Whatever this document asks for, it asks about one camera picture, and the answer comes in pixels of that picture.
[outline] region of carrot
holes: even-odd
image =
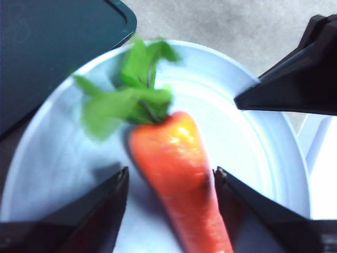
[[[190,253],[233,252],[218,210],[201,138],[191,116],[175,112],[130,136],[140,170],[155,189]]]
[[[131,153],[186,252],[232,253],[197,126],[186,112],[168,115],[172,92],[154,87],[156,64],[162,58],[176,62],[179,56],[164,41],[146,46],[136,40],[120,71],[124,85],[112,92],[74,76],[91,96],[82,112],[85,130],[104,140],[120,120],[139,124],[129,138]]]

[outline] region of carrot top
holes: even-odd
[[[160,59],[177,62],[180,57],[164,40],[146,46],[137,38],[118,73],[123,84],[114,91],[102,91],[87,78],[73,75],[90,97],[82,109],[83,126],[90,136],[104,140],[122,121],[157,124],[166,118],[173,95],[169,86],[154,87]]]

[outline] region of white plate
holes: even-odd
[[[170,43],[184,62],[178,66],[162,62],[156,85],[170,84],[175,93],[171,110],[185,110],[196,120],[212,168],[224,167],[265,196],[309,217],[306,167],[286,118],[280,112],[242,112],[233,102],[257,78],[215,50]],[[127,48],[101,55],[77,73],[112,89],[109,79],[115,79]],[[37,112],[10,167],[1,219],[44,217],[121,166],[129,166],[127,206],[114,252],[181,252],[154,192],[128,156],[130,126],[123,125],[104,143],[92,142],[79,123],[83,100],[83,93],[68,78]]]

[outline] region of gray floor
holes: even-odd
[[[337,0],[124,0],[142,38],[162,36],[216,49],[259,76],[292,51],[311,16]],[[295,130],[304,114],[288,113]]]

